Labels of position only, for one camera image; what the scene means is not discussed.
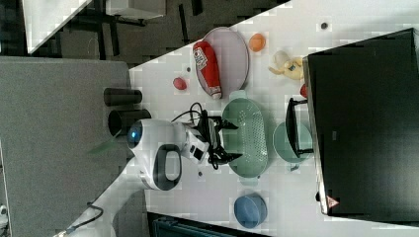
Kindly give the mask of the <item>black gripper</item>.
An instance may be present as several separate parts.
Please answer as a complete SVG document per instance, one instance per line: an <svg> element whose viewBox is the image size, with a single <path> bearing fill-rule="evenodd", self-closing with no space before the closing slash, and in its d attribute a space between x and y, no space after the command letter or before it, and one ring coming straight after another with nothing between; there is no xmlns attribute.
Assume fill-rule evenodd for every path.
<svg viewBox="0 0 419 237"><path fill-rule="evenodd" d="M223 152L221 154L219 136L221 129L237 129L237 126L227 119L221 119L221 117L211 117L206 110L201 112L198 123L198 131L204 138L205 142L209 144L209 163L212 165L228 164L229 162L242 156L241 153Z"/></svg>

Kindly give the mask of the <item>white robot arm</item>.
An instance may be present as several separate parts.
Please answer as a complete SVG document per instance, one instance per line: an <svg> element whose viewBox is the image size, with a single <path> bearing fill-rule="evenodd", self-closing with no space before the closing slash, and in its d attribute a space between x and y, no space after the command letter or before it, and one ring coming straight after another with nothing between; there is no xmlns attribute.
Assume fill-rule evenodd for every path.
<svg viewBox="0 0 419 237"><path fill-rule="evenodd" d="M126 134L133 157L116 179L66 229L53 237L116 237L114 219L139 191L170 191L182 177L184 158L197 164L208 160L215 167L240 157L224 150L219 133L237 126L201 111L188 121L143 118Z"/></svg>

